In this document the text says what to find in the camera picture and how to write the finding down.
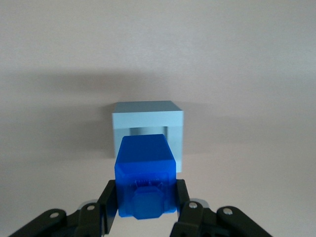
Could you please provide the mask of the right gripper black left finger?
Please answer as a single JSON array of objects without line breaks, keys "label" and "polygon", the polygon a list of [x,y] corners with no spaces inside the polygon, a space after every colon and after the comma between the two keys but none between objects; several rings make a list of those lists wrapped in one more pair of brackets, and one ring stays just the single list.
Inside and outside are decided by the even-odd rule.
[{"label": "right gripper black left finger", "polygon": [[95,202],[68,215],[50,209],[11,234],[12,237],[102,237],[109,234],[118,210],[115,180],[110,180]]}]

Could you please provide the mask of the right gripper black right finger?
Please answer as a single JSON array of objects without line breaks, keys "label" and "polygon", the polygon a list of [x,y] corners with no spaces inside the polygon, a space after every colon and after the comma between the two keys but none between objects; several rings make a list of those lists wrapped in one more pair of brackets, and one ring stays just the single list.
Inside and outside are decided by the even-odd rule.
[{"label": "right gripper black right finger", "polygon": [[199,201],[191,200],[185,180],[176,183],[178,221],[172,237],[270,237],[266,230],[234,206],[213,212]]}]

